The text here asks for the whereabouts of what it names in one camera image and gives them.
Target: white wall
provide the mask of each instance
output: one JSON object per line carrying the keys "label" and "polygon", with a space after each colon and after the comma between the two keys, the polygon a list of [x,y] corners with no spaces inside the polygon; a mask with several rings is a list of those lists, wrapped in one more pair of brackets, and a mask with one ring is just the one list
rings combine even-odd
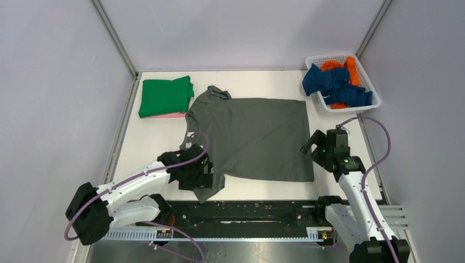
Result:
{"label": "white wall", "polygon": [[383,0],[103,0],[139,71],[305,68],[356,52]]}
{"label": "white wall", "polygon": [[[394,1],[362,56],[392,136],[381,165],[406,211],[422,263],[463,262],[465,250],[464,1]],[[369,123],[376,153],[385,136]]]}
{"label": "white wall", "polygon": [[1,262],[65,262],[65,210],[101,182],[130,82],[89,1],[0,2]]}

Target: robotic arm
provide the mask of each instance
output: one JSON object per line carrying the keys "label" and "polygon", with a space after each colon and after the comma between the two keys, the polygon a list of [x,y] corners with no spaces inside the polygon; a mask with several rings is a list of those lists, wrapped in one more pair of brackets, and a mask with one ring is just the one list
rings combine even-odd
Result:
{"label": "robotic arm", "polygon": [[[89,245],[103,238],[110,229],[141,221],[164,222],[169,217],[169,206],[161,195],[142,197],[150,189],[163,186],[174,180],[179,181],[180,190],[212,187],[212,165],[205,153],[195,162],[167,170],[153,171],[156,168],[185,163],[199,156],[203,148],[193,144],[187,150],[165,152],[144,169],[131,174],[120,181],[93,187],[90,182],[81,185],[74,195],[66,217],[68,220],[92,198],[109,191],[106,195],[92,202],[76,219],[73,228],[83,245]],[[134,175],[143,176],[131,181]]]}
{"label": "robotic arm", "polygon": [[300,151],[308,153],[313,144],[316,149],[311,153],[312,160],[333,173],[354,213],[355,220],[338,196],[320,197],[316,206],[317,217],[331,223],[344,240],[350,252],[350,262],[395,262],[389,251],[387,242],[390,242],[399,262],[407,263],[410,247],[406,240],[397,239],[381,214],[367,182],[363,180],[366,170],[362,161],[357,156],[350,156],[347,132],[340,126],[328,130],[326,135],[317,130]]}

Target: green cloth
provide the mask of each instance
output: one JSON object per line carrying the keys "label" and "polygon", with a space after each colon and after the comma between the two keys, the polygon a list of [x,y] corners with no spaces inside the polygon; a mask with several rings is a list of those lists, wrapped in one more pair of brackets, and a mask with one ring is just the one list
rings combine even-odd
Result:
{"label": "green cloth", "polygon": [[142,82],[142,102],[139,117],[151,117],[175,112],[188,112],[194,97],[190,76],[175,79],[146,79]]}

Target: blue cloth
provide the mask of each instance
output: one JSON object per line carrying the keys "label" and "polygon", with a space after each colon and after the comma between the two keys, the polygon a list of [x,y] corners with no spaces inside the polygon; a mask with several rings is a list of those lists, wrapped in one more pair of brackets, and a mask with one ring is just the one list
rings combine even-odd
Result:
{"label": "blue cloth", "polygon": [[350,72],[345,67],[322,71],[312,64],[302,81],[302,86],[307,96],[320,91],[321,95],[326,97],[327,105],[339,102],[349,107],[371,105],[373,92],[366,92],[365,88],[354,86],[349,80]]}

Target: laundry basket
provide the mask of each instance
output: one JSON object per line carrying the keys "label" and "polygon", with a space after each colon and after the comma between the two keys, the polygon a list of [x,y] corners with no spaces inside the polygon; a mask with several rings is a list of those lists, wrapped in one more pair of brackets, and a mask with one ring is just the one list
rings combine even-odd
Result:
{"label": "laundry basket", "polygon": [[322,108],[328,112],[336,113],[336,112],[352,112],[352,113],[362,113],[366,110],[369,110],[371,108],[377,108],[381,105],[381,100],[379,99],[378,93],[376,92],[375,88],[373,87],[373,84],[371,83],[370,79],[368,78],[365,70],[362,67],[362,64],[360,63],[359,59],[349,53],[345,54],[330,54],[330,55],[318,55],[318,56],[309,56],[305,60],[305,64],[307,65],[307,69],[311,68],[312,64],[315,64],[319,68],[327,62],[328,60],[334,60],[337,61],[341,64],[344,64],[346,61],[347,57],[352,57],[355,58],[355,67],[357,68],[357,75],[359,76],[359,81],[360,81],[360,86],[365,88],[367,92],[373,92],[373,100],[372,100],[372,105],[368,106],[361,106],[361,107],[347,107],[347,108],[337,108],[337,109],[332,109],[330,105],[326,105],[325,100],[323,96],[321,95],[321,92],[317,92],[317,97],[318,101],[320,102],[320,105]]}

